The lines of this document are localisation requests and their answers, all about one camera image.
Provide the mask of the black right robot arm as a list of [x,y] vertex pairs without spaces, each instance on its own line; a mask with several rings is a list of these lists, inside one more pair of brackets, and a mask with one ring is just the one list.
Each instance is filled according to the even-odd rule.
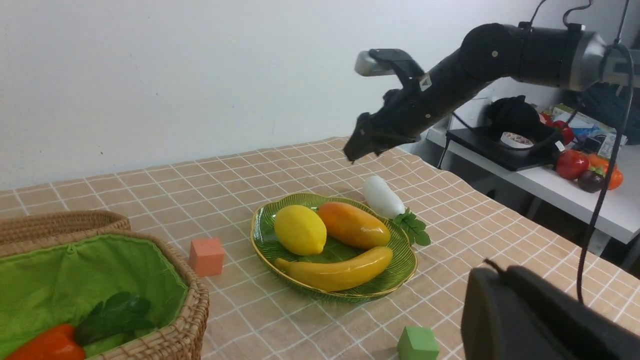
[[[343,148],[355,162],[381,155],[416,137],[487,88],[510,77],[524,84],[582,92],[604,75],[612,51],[633,64],[621,44],[605,45],[578,23],[566,29],[485,23],[473,28],[452,54],[424,71],[404,50],[361,51],[361,76],[396,75],[400,89],[387,91],[382,107],[363,112]],[[493,260],[471,269],[462,310],[461,336],[469,360],[637,360],[639,337],[585,305],[580,254],[577,298],[524,266],[501,268]]]

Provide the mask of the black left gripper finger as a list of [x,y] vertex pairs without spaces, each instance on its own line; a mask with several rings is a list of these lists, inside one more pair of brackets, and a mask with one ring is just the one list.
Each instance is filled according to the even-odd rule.
[[468,274],[461,338],[468,360],[637,360],[640,338],[523,266]]

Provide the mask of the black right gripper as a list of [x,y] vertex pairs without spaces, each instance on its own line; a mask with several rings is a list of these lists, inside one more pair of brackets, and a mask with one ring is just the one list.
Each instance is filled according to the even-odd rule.
[[381,143],[409,143],[430,125],[455,111],[493,82],[493,70],[480,71],[464,64],[454,51],[418,82],[388,91],[382,107],[358,117],[356,129],[343,146],[350,164],[373,154],[379,157]]

